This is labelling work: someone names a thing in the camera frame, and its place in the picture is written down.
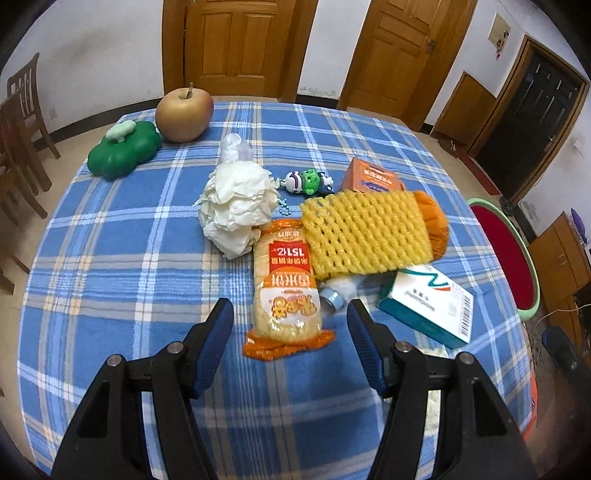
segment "barcode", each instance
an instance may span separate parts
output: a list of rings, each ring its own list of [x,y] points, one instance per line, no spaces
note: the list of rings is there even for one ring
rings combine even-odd
[[[460,325],[460,332],[462,335],[468,336],[470,334],[470,314],[472,313],[472,299],[464,296],[462,305],[462,324]]]

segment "door frame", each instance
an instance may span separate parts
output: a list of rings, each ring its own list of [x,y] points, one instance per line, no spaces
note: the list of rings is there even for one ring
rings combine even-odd
[[[361,72],[371,40],[372,32],[369,31],[369,25],[374,24],[379,15],[378,1],[371,0],[369,4],[368,13],[363,22],[361,34],[355,46],[353,60],[345,80],[345,86],[337,106],[339,110],[347,110],[349,106],[355,81]],[[453,0],[450,3],[443,20],[443,26],[436,38],[437,48],[429,56],[417,86],[411,94],[408,106],[401,115],[400,120],[411,130],[420,130],[435,103],[435,99],[456,59],[457,52],[462,46],[477,2],[478,0]]]
[[[318,0],[295,0],[295,8],[281,66],[278,99],[295,102],[306,48]],[[162,73],[164,94],[182,88],[184,82],[184,33],[188,0],[164,0],[162,9]]]
[[[556,140],[546,151],[536,169],[530,175],[528,175],[523,185],[509,198],[511,203],[519,202],[525,196],[525,194],[530,191],[534,183],[546,171],[552,160],[554,160],[556,154],[560,150],[560,147],[562,147],[571,130],[573,129],[574,123],[577,121],[577,118],[581,113],[583,104],[585,103],[587,93],[589,91],[589,81],[585,79],[585,77],[583,77],[570,63],[566,62],[548,47],[542,45],[540,42],[526,34],[524,36],[523,42],[521,43],[517,58],[513,63],[513,67],[509,72],[501,92],[496,97],[492,113],[486,120],[480,133],[478,133],[472,144],[468,147],[468,154],[472,158],[476,158],[476,156],[480,153],[480,150],[482,147],[484,147],[486,140],[488,140],[499,121],[501,121],[501,118],[505,114],[505,111],[509,107],[511,100],[513,100],[513,97],[519,88],[519,85],[525,77],[525,72],[530,65],[530,61],[534,53],[544,57],[550,63],[562,70],[566,75],[571,77],[571,79],[574,80],[579,86],[579,94],[574,101],[573,107],[570,110],[566,122],[564,122],[562,128],[559,130]]]

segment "apple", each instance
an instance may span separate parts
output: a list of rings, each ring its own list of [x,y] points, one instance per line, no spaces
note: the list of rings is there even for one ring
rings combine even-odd
[[[156,108],[156,126],[167,140],[175,143],[196,139],[209,125],[213,99],[205,90],[179,88],[166,94]]]

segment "blue plaid tablecloth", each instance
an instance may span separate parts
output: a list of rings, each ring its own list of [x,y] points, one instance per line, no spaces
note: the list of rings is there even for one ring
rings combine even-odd
[[[123,119],[153,120],[154,111]],[[39,467],[49,472],[77,405],[107,356],[153,355],[207,318],[218,297],[235,327],[213,387],[193,403],[220,479],[365,478],[382,429],[383,405],[368,386],[343,314],[326,319],[336,340],[274,362],[244,358],[254,294],[252,255],[222,258],[203,238],[196,201],[219,141],[237,132],[275,177],[315,167],[339,185],[353,156],[432,195],[450,222],[436,268],[475,296],[471,351],[521,428],[531,418],[530,365],[515,303],[493,250],[451,178],[406,127],[301,105],[218,103],[204,136],[164,143],[155,159],[109,183],[84,165],[64,194],[34,261],[18,353],[22,415]],[[299,196],[284,194],[298,216]],[[380,276],[360,297],[374,319],[424,352],[453,356],[375,307]],[[419,477],[433,467],[437,397]],[[144,420],[155,476],[165,477],[151,397]]]

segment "toy figure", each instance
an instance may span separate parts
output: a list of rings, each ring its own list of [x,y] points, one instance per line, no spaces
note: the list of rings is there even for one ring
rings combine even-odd
[[[277,187],[285,187],[290,193],[305,193],[306,195],[328,195],[334,193],[333,179],[325,172],[315,168],[303,172],[291,171],[284,179],[277,179]]]

